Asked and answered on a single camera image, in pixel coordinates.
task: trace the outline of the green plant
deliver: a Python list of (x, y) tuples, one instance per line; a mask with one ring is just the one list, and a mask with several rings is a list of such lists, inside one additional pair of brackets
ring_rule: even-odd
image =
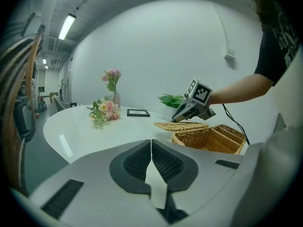
[(161, 103), (165, 104), (168, 107), (178, 108), (181, 103), (184, 102), (184, 97), (181, 95), (170, 95), (164, 94), (164, 96), (158, 97), (161, 100)]

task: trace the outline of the ceiling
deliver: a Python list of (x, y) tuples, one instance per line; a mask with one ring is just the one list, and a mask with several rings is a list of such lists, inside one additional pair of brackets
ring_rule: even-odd
[[(40, 67), (42, 58), (48, 58), (49, 69), (59, 70), (70, 53), (80, 42), (83, 34), (102, 16), (130, 0), (44, 0), (42, 22), (46, 25), (43, 50), (36, 63)], [(64, 41), (58, 36), (67, 15), (76, 15), (76, 20)]]

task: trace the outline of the white round table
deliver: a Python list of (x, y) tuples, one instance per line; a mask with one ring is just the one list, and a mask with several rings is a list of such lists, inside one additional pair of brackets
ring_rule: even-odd
[(50, 117), (44, 125), (47, 143), (68, 163), (100, 150), (138, 140), (167, 140), (171, 132), (153, 125), (166, 122), (163, 115), (148, 111), (150, 117), (128, 117), (121, 107), (120, 119), (110, 121), (103, 129), (95, 127), (89, 117), (91, 105), (62, 110)]

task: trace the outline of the black t-shirt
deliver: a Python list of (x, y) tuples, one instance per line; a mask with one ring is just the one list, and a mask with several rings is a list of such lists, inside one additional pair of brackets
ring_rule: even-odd
[(287, 66), (281, 47), (272, 29), (263, 30), (260, 54), (255, 74), (263, 75), (275, 85), (286, 71)]

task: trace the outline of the fluorescent light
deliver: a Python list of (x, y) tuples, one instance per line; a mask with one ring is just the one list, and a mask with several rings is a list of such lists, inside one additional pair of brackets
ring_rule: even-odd
[(76, 16), (74, 16), (73, 14), (68, 14), (64, 24), (62, 26), (61, 32), (59, 34), (59, 40), (64, 40), (66, 37), (67, 32), (69, 31), (71, 25), (73, 24), (73, 22), (75, 21)]

